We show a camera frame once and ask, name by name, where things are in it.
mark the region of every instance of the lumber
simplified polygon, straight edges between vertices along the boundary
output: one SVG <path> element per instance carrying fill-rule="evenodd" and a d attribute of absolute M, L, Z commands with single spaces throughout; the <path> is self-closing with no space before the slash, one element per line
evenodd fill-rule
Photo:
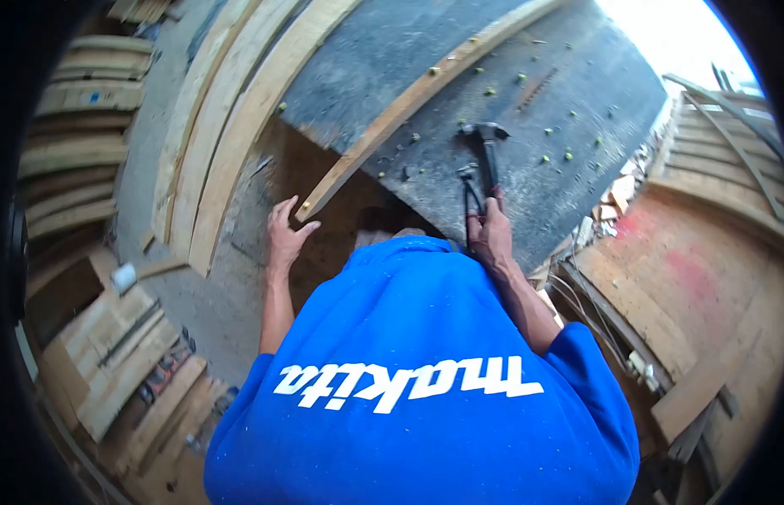
<path fill-rule="evenodd" d="M 179 89 L 165 143 L 159 154 L 154 209 L 151 215 L 151 228 L 163 244 L 166 244 L 170 237 L 173 197 L 179 182 L 178 170 L 195 125 L 195 117 L 221 62 L 260 2 L 261 0 L 230 0 L 223 6 L 201 43 Z"/>
<path fill-rule="evenodd" d="M 96 133 L 103 129 L 124 130 L 131 125 L 133 113 L 128 111 L 68 112 L 40 117 L 27 129 L 28 136 L 54 135 L 87 131 Z"/>
<path fill-rule="evenodd" d="M 197 356 L 191 356 L 176 371 L 170 384 L 148 409 L 144 419 L 136 427 L 131 437 L 126 453 L 117 462 L 117 473 L 125 474 L 127 469 L 138 471 L 151 445 L 165 427 L 167 419 L 171 417 L 176 407 L 184 399 L 187 391 L 195 384 L 201 373 L 207 367 L 207 362 Z"/>
<path fill-rule="evenodd" d="M 47 86 L 36 116 L 75 111 L 133 111 L 142 105 L 142 81 L 91 79 L 54 82 Z"/>
<path fill-rule="evenodd" d="M 320 211 L 375 149 L 463 70 L 559 5 L 559 0 L 532 0 L 524 3 L 483 28 L 435 63 L 431 68 L 439 69 L 436 74 L 426 69 L 420 78 L 376 118 L 361 138 L 350 146 L 328 171 L 296 211 L 296 219 L 303 222 Z"/>
<path fill-rule="evenodd" d="M 729 145 L 737 152 L 737 155 L 740 156 L 741 160 L 743 161 L 743 164 L 746 166 L 746 168 L 748 168 L 751 171 L 752 175 L 754 176 L 754 179 L 757 181 L 757 184 L 759 188 L 762 190 L 762 194 L 765 197 L 765 199 L 768 200 L 768 204 L 771 206 L 773 213 L 781 221 L 784 221 L 784 208 L 781 207 L 779 204 L 777 204 L 776 199 L 771 194 L 771 190 L 763 182 L 762 174 L 760 173 L 760 170 L 758 169 L 756 163 L 749 159 L 749 156 L 745 153 L 745 150 L 735 142 L 735 139 L 730 135 L 728 131 L 726 131 L 726 128 L 724 128 L 723 126 L 720 125 L 720 123 L 715 121 L 715 119 L 710 115 L 710 113 L 707 112 L 707 109 L 703 108 L 703 106 L 700 105 L 697 101 L 695 101 L 695 99 L 691 97 L 689 94 L 682 93 L 681 95 L 692 105 L 694 105 L 695 108 L 697 108 L 701 112 L 701 114 L 703 114 L 703 116 L 705 116 L 707 120 L 709 120 L 712 126 L 718 129 L 720 134 L 723 135 L 723 137 L 726 139 L 726 142 L 728 142 Z"/>
<path fill-rule="evenodd" d="M 760 237 L 784 255 L 784 225 L 761 210 L 743 205 L 717 191 L 692 187 L 679 181 L 651 177 L 644 187 L 646 191 L 668 194 L 686 203 L 705 205 L 720 211 L 724 216 L 731 216 L 743 224 L 748 233 Z"/>
<path fill-rule="evenodd" d="M 116 166 L 64 170 L 55 174 L 19 181 L 19 195 L 26 205 L 33 205 L 47 197 L 71 191 L 77 187 L 113 181 L 116 174 Z"/>
<path fill-rule="evenodd" d="M 128 157 L 123 139 L 118 133 L 104 133 L 44 142 L 22 153 L 19 178 L 70 168 L 120 164 Z"/>
<path fill-rule="evenodd" d="M 71 208 L 80 204 L 87 204 L 97 199 L 110 197 L 114 191 L 114 183 L 101 183 L 92 186 L 81 187 L 79 189 L 66 192 L 58 197 L 46 199 L 27 209 L 24 213 L 27 218 L 27 225 L 30 226 L 36 220 L 49 216 L 65 208 Z"/>
<path fill-rule="evenodd" d="M 209 271 L 218 231 L 249 147 L 302 66 L 359 2 L 314 0 L 308 5 L 266 56 L 235 106 L 209 167 L 193 230 L 189 263 L 203 276 Z"/>
<path fill-rule="evenodd" d="M 201 200 L 209 164 L 235 100 L 255 65 L 296 7 L 296 0 L 263 0 L 226 55 L 195 121 L 179 172 L 174 198 L 170 245 L 176 256 L 190 255 L 195 211 Z"/>
<path fill-rule="evenodd" d="M 681 77 L 674 74 L 664 74 L 661 77 L 667 79 L 668 81 L 673 81 L 676 84 L 680 84 L 693 93 L 697 93 L 698 95 L 701 95 L 705 98 L 709 98 L 712 100 L 712 102 L 721 106 L 724 111 L 738 118 L 743 122 L 744 125 L 748 126 L 757 136 L 759 136 L 763 142 L 771 147 L 771 150 L 777 156 L 779 156 L 779 159 L 781 159 L 782 164 L 784 165 L 784 149 L 782 148 L 781 142 L 776 137 L 774 137 L 771 132 L 765 129 L 765 127 L 760 125 L 760 121 L 757 118 L 750 117 L 745 112 L 743 112 L 741 108 L 735 106 L 720 94 L 705 90 L 694 82 L 687 81 L 686 79 L 682 79 Z"/>
<path fill-rule="evenodd" d="M 63 229 L 74 228 L 94 221 L 103 221 L 117 213 L 114 199 L 104 199 L 92 204 L 79 205 L 42 217 L 27 228 L 27 237 L 44 237 Z"/>
<path fill-rule="evenodd" d="M 77 418 L 94 442 L 103 439 L 125 402 L 178 339 L 173 326 L 163 318 L 115 370 L 112 378 L 102 373 L 94 375 L 89 393 L 77 409 Z"/>

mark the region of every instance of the person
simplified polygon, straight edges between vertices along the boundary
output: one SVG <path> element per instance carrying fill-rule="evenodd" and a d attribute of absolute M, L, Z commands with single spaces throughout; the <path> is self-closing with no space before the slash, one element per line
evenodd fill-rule
<path fill-rule="evenodd" d="M 497 199 L 446 240 L 355 250 L 294 318 L 288 273 L 319 223 L 268 219 L 259 355 L 205 460 L 215 503 L 624 503 L 627 401 L 588 328 L 562 330 L 512 258 Z"/>

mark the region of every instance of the dark wooden board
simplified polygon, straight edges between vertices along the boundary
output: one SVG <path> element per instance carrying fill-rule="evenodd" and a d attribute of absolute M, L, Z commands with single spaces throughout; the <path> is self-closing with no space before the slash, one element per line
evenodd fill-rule
<path fill-rule="evenodd" d="M 376 4 L 370 1 L 362 6 Z M 453 8 L 442 11 L 441 15 L 453 19 L 453 10 L 458 9 L 458 4 L 449 4 Z M 499 5 L 497 9 L 501 8 L 503 12 L 497 12 L 489 19 L 478 19 L 464 29 L 456 28 L 462 32 L 460 39 L 440 45 L 439 51 L 429 55 L 430 61 L 437 61 L 474 29 L 498 18 L 513 5 Z M 413 8 L 415 12 L 424 9 L 419 5 Z M 402 34 L 407 30 L 429 32 L 433 27 L 392 27 L 394 19 L 392 15 L 387 18 L 390 26 L 386 36 L 388 44 L 397 49 L 377 53 L 374 58 L 368 55 L 372 45 L 364 44 L 364 38 L 380 37 L 380 26 L 375 30 L 366 27 L 359 30 L 353 26 L 349 31 L 352 38 L 344 31 L 344 24 L 339 27 L 339 37 L 333 40 L 334 32 L 315 58 L 322 56 L 331 44 L 336 46 L 336 51 L 362 45 L 364 59 L 361 64 L 345 59 L 333 62 L 331 74 L 342 76 L 338 79 L 342 86 L 338 88 L 338 96 L 327 98 L 319 94 L 316 87 L 309 87 L 309 95 L 300 94 L 298 98 L 292 98 L 289 91 L 283 120 L 320 146 L 331 147 L 339 153 L 349 147 L 384 108 L 369 105 L 377 104 L 379 100 L 388 104 L 395 98 L 390 89 L 392 80 L 399 74 L 384 73 L 379 77 L 382 83 L 373 90 L 374 85 L 367 84 L 371 77 L 365 75 L 373 71 L 366 65 L 378 60 L 373 65 L 394 64 L 411 72 L 411 76 L 407 74 L 411 78 L 396 87 L 395 92 L 405 90 L 419 76 L 423 66 L 429 66 L 427 63 L 421 65 L 420 61 L 412 63 L 415 57 L 419 58 L 419 51 L 427 51 L 429 46 L 415 44 L 404 51 L 409 47 L 409 38 Z M 547 44 L 534 44 L 533 40 L 545 40 Z M 335 53 L 334 57 L 343 58 Z M 310 65 L 303 73 L 310 70 Z M 648 136 L 649 127 L 666 95 L 659 77 L 639 50 L 593 0 L 571 0 L 493 49 L 477 66 L 485 71 L 476 74 L 471 69 L 455 79 L 412 116 L 408 124 L 399 128 L 367 160 L 362 170 L 373 177 L 385 172 L 386 176 L 379 179 L 384 187 L 440 232 L 464 241 L 464 202 L 456 170 L 480 160 L 472 146 L 456 135 L 458 120 L 500 123 L 512 135 L 498 144 L 497 153 L 499 177 L 512 222 L 514 255 L 523 269 L 531 271 L 584 215 L 591 212 L 629 154 Z M 546 75 L 552 68 L 557 71 L 519 112 L 517 106 L 531 84 L 530 80 Z M 527 83 L 518 82 L 518 73 L 528 76 Z M 322 70 L 317 70 L 316 74 L 306 77 L 307 82 L 315 82 L 314 76 L 322 82 L 331 79 Z M 297 78 L 292 91 L 298 90 L 298 85 Z M 495 96 L 484 95 L 488 87 L 496 89 Z M 613 106 L 617 108 L 613 117 L 609 117 L 608 109 Z M 349 115 L 344 112 L 347 108 L 351 109 Z M 547 136 L 544 128 L 553 128 L 554 132 Z M 413 133 L 421 136 L 420 141 L 411 142 Z M 601 146 L 595 146 L 598 136 L 603 141 Z M 571 148 L 573 159 L 570 161 L 563 157 L 566 147 Z M 543 155 L 550 158 L 548 163 L 541 163 Z M 598 162 L 602 169 L 596 168 Z M 404 167 L 410 177 L 407 181 L 403 180 Z M 425 173 L 420 174 L 420 168 L 425 168 Z"/>

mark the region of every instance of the curved wooden plank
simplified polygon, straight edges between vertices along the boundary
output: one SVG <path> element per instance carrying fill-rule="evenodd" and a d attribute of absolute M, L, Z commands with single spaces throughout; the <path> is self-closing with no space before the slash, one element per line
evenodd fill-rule
<path fill-rule="evenodd" d="M 69 168 L 122 163 L 128 156 L 123 138 L 116 133 L 70 137 L 26 149 L 19 160 L 19 178 Z"/>
<path fill-rule="evenodd" d="M 237 36 L 207 92 L 179 173 L 170 231 L 171 248 L 178 257 L 190 255 L 195 211 L 229 112 L 235 106 L 243 83 L 291 15 L 296 2 L 264 0 L 260 4 Z"/>
<path fill-rule="evenodd" d="M 436 74 L 427 69 L 423 76 L 398 96 L 366 129 L 361 138 L 350 146 L 305 199 L 295 217 L 302 222 L 320 211 L 358 170 L 361 163 L 431 97 L 494 47 L 559 5 L 559 0 L 532 0 L 524 3 L 483 28 L 477 35 L 435 63 L 432 68 L 439 69 Z"/>
<path fill-rule="evenodd" d="M 226 123 L 209 167 L 195 220 L 189 263 L 206 276 L 212 262 L 237 175 L 252 142 L 260 135 L 302 66 L 360 0 L 314 0 L 266 56 Z"/>
<path fill-rule="evenodd" d="M 151 228 L 162 243 L 166 244 L 170 238 L 173 197 L 179 182 L 179 167 L 190 132 L 195 125 L 195 116 L 224 56 L 260 2 L 261 0 L 230 0 L 223 6 L 201 43 L 179 90 L 173 116 L 167 127 L 167 137 L 159 155 L 159 171 L 154 189 Z"/>
<path fill-rule="evenodd" d="M 142 105 L 142 81 L 56 82 L 44 90 L 36 116 L 75 111 L 133 111 Z"/>
<path fill-rule="evenodd" d="M 96 199 L 110 197 L 114 192 L 114 183 L 102 183 L 92 186 L 81 187 L 73 191 L 66 192 L 57 197 L 46 199 L 39 204 L 34 205 L 24 212 L 27 218 L 27 225 L 30 226 L 33 222 L 42 217 L 49 216 L 59 210 L 74 207 L 80 204 L 87 204 Z"/>

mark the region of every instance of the wood pile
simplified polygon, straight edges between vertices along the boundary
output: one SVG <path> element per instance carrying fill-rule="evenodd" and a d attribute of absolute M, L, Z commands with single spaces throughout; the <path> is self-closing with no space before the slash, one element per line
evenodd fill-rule
<path fill-rule="evenodd" d="M 57 259 L 64 234 L 98 232 L 115 216 L 114 179 L 128 157 L 124 134 L 142 104 L 152 51 L 147 40 L 87 35 L 72 42 L 57 66 L 19 161 L 33 267 Z M 73 238 L 71 247 L 95 237 L 83 244 Z"/>

